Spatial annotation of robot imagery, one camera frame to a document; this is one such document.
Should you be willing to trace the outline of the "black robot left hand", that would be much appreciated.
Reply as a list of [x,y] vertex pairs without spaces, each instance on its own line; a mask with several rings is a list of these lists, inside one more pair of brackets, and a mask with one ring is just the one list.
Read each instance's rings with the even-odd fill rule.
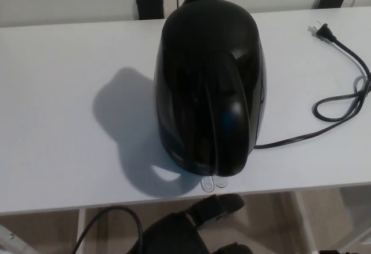
[[199,230],[239,211],[245,205],[238,194],[212,195],[189,208],[170,213],[143,232],[129,253],[209,253]]

